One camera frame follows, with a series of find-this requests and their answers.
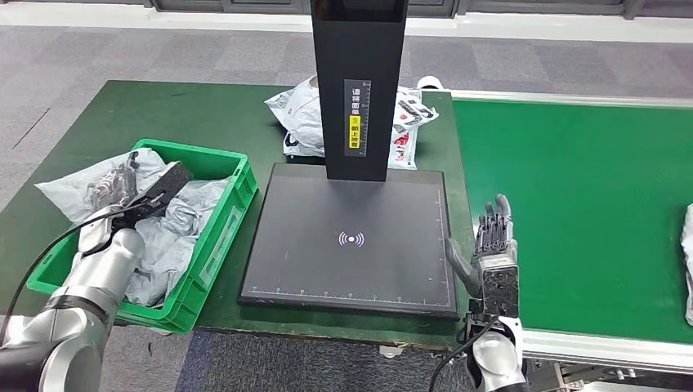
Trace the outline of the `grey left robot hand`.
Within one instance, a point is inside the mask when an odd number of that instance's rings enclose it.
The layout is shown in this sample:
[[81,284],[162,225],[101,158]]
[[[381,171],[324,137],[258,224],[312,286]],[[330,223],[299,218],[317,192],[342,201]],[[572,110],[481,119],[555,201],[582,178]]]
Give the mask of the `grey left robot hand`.
[[87,201],[94,210],[111,205],[125,206],[136,195],[136,161],[139,153],[133,151],[124,162],[114,166],[96,182],[87,185]]

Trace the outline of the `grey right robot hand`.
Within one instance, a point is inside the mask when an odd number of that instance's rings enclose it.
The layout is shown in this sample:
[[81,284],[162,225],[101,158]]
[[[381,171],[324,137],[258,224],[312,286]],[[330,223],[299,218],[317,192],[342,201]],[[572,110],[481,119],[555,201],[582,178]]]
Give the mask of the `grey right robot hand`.
[[465,258],[458,241],[451,237],[445,240],[445,258],[471,298],[482,298],[484,277],[492,273],[502,273],[505,279],[518,278],[512,209],[504,194],[487,203],[485,214],[479,216],[472,258]]

